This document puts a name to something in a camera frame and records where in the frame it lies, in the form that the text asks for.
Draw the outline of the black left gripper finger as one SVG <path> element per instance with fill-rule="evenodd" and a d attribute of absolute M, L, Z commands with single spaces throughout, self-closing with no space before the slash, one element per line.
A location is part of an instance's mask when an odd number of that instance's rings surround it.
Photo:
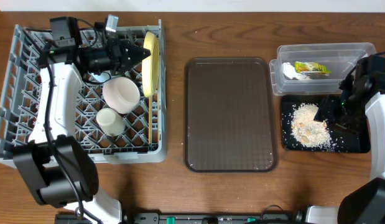
<path fill-rule="evenodd" d="M 121 40 L 121 50 L 130 58 L 147 58 L 151 55 L 150 50 L 134 45 L 126 39 Z"/>
<path fill-rule="evenodd" d="M 144 56 L 132 56 L 122 59 L 120 64 L 120 74 L 124 74 L 143 60 Z"/>

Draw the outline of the light blue bowl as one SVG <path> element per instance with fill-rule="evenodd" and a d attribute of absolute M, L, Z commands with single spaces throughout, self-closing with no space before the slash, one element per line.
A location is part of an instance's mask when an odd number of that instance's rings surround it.
<path fill-rule="evenodd" d="M 91 73 L 88 77 L 88 80 L 93 83 L 105 83 L 110 79 L 112 79 L 112 76 L 109 72 Z"/>

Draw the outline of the yellow plate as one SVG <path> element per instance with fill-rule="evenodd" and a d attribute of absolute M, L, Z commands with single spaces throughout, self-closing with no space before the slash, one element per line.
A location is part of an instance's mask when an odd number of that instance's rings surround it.
<path fill-rule="evenodd" d="M 147 32 L 143 48 L 149 50 L 150 56 L 142 61 L 142 90 L 146 98 L 151 97 L 159 83 L 160 47 L 155 34 Z"/>

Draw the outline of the small pale green cup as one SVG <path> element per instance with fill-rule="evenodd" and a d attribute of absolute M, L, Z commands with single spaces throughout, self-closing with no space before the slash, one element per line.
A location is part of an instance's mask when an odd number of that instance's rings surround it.
<path fill-rule="evenodd" d="M 126 128 L 123 118 L 111 108 L 99 110 L 96 121 L 107 136 L 119 136 Z"/>

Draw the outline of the green snack wrapper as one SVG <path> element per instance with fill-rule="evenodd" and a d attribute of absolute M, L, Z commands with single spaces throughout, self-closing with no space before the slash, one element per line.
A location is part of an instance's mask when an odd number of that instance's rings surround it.
<path fill-rule="evenodd" d="M 328 75 L 332 71 L 325 65 L 321 65 L 317 62 L 295 62 L 295 71 L 304 75 L 308 74 L 323 74 Z"/>

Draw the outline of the wooden chopstick with pattern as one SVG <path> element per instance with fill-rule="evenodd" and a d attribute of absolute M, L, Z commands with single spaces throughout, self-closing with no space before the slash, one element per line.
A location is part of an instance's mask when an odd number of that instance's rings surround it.
<path fill-rule="evenodd" d="M 152 96 L 148 97 L 149 99 L 149 126 L 148 126 L 148 143 L 149 145 L 152 144 Z"/>

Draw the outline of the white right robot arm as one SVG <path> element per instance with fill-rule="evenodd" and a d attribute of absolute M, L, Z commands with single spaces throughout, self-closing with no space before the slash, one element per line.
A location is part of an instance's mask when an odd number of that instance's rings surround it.
<path fill-rule="evenodd" d="M 351 96 L 364 104 L 371 141 L 370 181 L 337 207 L 310 206 L 306 223 L 385 223 L 385 81 L 355 81 Z"/>

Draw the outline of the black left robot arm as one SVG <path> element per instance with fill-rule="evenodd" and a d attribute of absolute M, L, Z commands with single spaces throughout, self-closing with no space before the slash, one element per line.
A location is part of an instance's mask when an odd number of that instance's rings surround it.
<path fill-rule="evenodd" d="M 60 34 L 39 54 L 41 96 L 29 141 L 16 146 L 13 161 L 39 205 L 75 212 L 78 223 L 121 223 L 119 200 L 99 187 L 95 163 L 75 138 L 77 94 L 83 73 L 126 70 L 151 51 L 110 37 L 105 47 L 82 47 L 79 36 Z"/>

